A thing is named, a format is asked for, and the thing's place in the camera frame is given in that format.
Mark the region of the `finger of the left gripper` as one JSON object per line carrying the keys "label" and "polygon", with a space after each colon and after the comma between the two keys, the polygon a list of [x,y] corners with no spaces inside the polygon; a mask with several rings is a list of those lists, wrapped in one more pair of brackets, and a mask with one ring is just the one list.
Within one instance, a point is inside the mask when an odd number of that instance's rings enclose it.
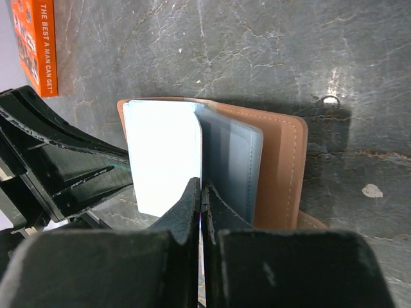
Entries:
{"label": "finger of the left gripper", "polygon": [[131,185],[127,151],[70,125],[30,86],[1,93],[1,193],[26,221],[73,218]]}

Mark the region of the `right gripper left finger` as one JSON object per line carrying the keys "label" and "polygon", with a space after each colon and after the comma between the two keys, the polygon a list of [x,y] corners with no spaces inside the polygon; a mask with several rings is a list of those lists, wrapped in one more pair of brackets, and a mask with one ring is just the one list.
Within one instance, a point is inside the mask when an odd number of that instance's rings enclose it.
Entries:
{"label": "right gripper left finger", "polygon": [[25,239],[2,307],[196,307],[200,181],[142,230],[58,228]]}

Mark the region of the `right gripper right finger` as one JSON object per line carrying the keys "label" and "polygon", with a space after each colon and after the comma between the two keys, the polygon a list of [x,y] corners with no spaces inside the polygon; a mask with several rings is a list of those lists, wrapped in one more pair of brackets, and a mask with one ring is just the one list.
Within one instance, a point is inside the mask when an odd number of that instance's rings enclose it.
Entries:
{"label": "right gripper right finger", "polygon": [[208,307],[393,307],[370,246],[344,230],[256,230],[202,188]]}

